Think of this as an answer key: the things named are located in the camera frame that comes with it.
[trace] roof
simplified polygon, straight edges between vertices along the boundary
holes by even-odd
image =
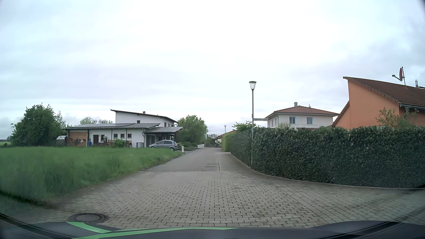
[[[274,111],[273,113],[269,114],[266,118],[269,116],[276,114],[276,113],[285,113],[285,114],[320,114],[320,115],[329,115],[329,116],[338,116],[338,113],[330,112],[330,111],[324,111],[319,110],[315,108],[305,107],[305,106],[294,106],[286,109],[281,109],[278,111]]]
[[[175,133],[183,127],[155,127],[152,129],[145,130],[145,133]]]
[[[225,134],[228,134],[228,133],[236,133],[236,130],[232,130],[232,131],[226,132],[226,133],[224,133],[222,135],[219,135],[219,136],[216,137],[216,139],[222,138]]]
[[[401,105],[425,108],[425,90],[413,86],[390,83],[378,80],[369,80],[355,77],[343,77],[353,83],[363,85],[383,96],[395,100]]]
[[[344,106],[343,110],[341,111],[341,113],[339,114],[339,116],[335,119],[335,121],[332,123],[331,127],[335,127],[335,125],[338,123],[338,121],[340,120],[340,118],[343,116],[343,114],[348,110],[348,107],[350,107],[350,101],[348,101],[346,103],[346,105]]]
[[[152,128],[160,123],[117,123],[117,124],[86,124],[77,125],[65,129],[109,129],[109,128]]]
[[[130,112],[130,111],[119,111],[119,110],[113,110],[111,109],[111,111],[114,111],[115,113],[126,113],[126,114],[137,114],[137,115],[147,115],[147,116],[153,116],[153,117],[158,117],[158,118],[165,118],[171,122],[174,123],[178,123],[177,121],[167,117],[167,116],[161,116],[161,115],[157,115],[157,114],[144,114],[144,113],[137,113],[137,112]]]

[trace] drain grate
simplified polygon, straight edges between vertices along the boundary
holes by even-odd
[[[79,213],[68,218],[69,222],[101,223],[108,220],[109,217],[99,213]]]

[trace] distant street lamp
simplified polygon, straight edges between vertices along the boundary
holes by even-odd
[[[252,142],[251,142],[251,168],[252,168],[252,144],[253,144],[253,142],[254,142],[254,89],[255,89],[255,84],[256,84],[257,82],[256,81],[250,81],[249,82],[249,86],[251,87],[251,90],[252,90],[252,115],[251,115],[251,117],[252,117]]]

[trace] cobblestone road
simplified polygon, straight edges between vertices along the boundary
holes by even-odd
[[[14,217],[66,221],[109,216],[119,228],[183,226],[311,227],[351,220],[425,225],[425,191],[294,181],[256,173],[219,148],[200,148],[148,171],[84,189],[55,209]]]

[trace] distant house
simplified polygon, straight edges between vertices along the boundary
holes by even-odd
[[[229,131],[229,132],[224,133],[224,134],[222,134],[222,135],[219,135],[219,136],[217,136],[215,139],[217,140],[217,142],[221,142],[221,141],[222,141],[222,139],[223,139],[223,136],[224,136],[225,134],[229,134],[229,133],[236,133],[236,130],[232,130],[232,131]]]
[[[416,116],[408,120],[418,126],[425,126],[425,88],[405,86],[377,80],[343,77],[348,82],[348,102],[332,124],[346,129],[360,126],[379,126],[380,110],[396,110],[404,116],[405,108],[418,110]]]
[[[290,124],[293,128],[317,129],[331,126],[333,117],[338,113],[305,107],[294,103],[294,107],[281,109],[269,114],[266,118],[268,128],[276,128],[280,123]]]
[[[177,121],[160,115],[118,111],[114,124],[87,124],[65,128],[76,146],[109,144],[123,139],[133,148],[144,148],[165,139],[174,139],[182,127],[175,127]]]

